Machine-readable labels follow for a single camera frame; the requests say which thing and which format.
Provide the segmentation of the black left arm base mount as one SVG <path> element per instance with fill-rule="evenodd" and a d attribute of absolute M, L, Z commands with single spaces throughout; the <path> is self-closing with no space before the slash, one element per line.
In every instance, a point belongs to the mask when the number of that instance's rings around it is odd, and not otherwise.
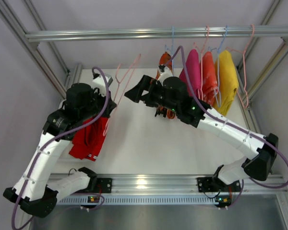
<path fill-rule="evenodd" d="M 112 191 L 112 178 L 94 178 L 84 191 L 87 193 L 110 194 Z"/>

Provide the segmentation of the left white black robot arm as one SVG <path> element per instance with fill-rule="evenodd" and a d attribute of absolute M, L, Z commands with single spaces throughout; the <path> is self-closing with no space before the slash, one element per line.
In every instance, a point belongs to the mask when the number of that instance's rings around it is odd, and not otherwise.
<path fill-rule="evenodd" d="M 86 167 L 55 183 L 49 183 L 48 179 L 84 121 L 109 117 L 115 107 L 108 84 L 73 84 L 59 109 L 47 117 L 36 152 L 21 179 L 13 187 L 6 188 L 3 196 L 25 213 L 44 218 L 53 211 L 57 202 L 71 194 L 94 191 L 97 174 Z"/>

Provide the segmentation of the red trousers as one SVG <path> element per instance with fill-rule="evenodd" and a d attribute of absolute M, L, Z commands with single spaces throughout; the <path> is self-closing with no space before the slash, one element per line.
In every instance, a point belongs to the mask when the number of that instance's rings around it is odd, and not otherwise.
<path fill-rule="evenodd" d="M 69 154 L 76 159 L 96 161 L 106 138 L 104 130 L 107 122 L 108 118 L 100 117 L 91 125 L 77 131 Z"/>

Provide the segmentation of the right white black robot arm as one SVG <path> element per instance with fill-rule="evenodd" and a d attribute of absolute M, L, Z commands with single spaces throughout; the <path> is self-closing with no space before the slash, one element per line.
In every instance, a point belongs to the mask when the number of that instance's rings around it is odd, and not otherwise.
<path fill-rule="evenodd" d="M 209 104 L 189 96 L 186 84 L 178 77 L 160 82 L 143 75 L 124 95 L 135 103 L 169 109 L 181 122 L 216 135 L 244 155 L 231 164 L 220 165 L 212 177 L 213 185 L 221 188 L 245 178 L 267 179 L 276 159 L 278 137 L 259 135 L 232 123 Z"/>

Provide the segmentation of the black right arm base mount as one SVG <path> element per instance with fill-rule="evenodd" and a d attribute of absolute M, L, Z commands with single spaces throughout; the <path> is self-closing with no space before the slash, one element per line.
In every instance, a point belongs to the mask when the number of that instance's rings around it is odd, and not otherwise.
<path fill-rule="evenodd" d="M 196 180 L 197 180 L 198 191 L 200 193 L 222 191 L 222 184 L 218 178 L 208 176 L 208 177 L 198 177 Z"/>

